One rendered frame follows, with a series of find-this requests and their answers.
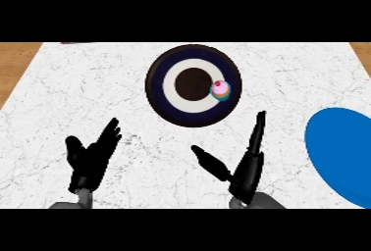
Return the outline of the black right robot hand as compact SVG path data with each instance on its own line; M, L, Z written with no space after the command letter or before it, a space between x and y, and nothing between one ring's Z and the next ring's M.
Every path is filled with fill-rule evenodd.
M250 204L253 201L260 183L263 166L260 143L265 129L265 115L266 111L262 111L257 114L257 122L250 137L250 146L234 173L231 173L223 162L210 153L207 153L197 145L191 146L191 151L195 154L198 164L220 181L231 182L229 192L246 204Z

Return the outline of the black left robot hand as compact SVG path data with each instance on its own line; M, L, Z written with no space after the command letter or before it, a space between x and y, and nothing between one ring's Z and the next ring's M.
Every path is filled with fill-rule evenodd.
M65 138L67 161L73 168L68 191L74 193L82 188L95 192L107 173L111 155L121 139L118 119L113 118L96 142L84 147L80 139L70 135Z

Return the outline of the blue round plate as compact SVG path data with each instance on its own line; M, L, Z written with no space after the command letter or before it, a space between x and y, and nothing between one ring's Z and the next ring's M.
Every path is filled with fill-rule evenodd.
M371 118L345 108L321 110L305 131L308 155L334 192L371 209Z

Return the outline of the pink frosted cupcake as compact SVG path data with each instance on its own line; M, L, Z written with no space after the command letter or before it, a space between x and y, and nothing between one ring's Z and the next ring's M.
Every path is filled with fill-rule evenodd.
M231 85L225 80L216 80L210 86L210 94L219 101L226 101L231 96Z

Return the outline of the dark ringed round plate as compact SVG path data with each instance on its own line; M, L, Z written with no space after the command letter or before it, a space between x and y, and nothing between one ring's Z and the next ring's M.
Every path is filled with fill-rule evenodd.
M216 80L231 85L231 96L210 94ZM161 118L178 126L203 127L232 113L243 93L240 70L216 48L189 44L170 49L152 63L145 79L147 98Z

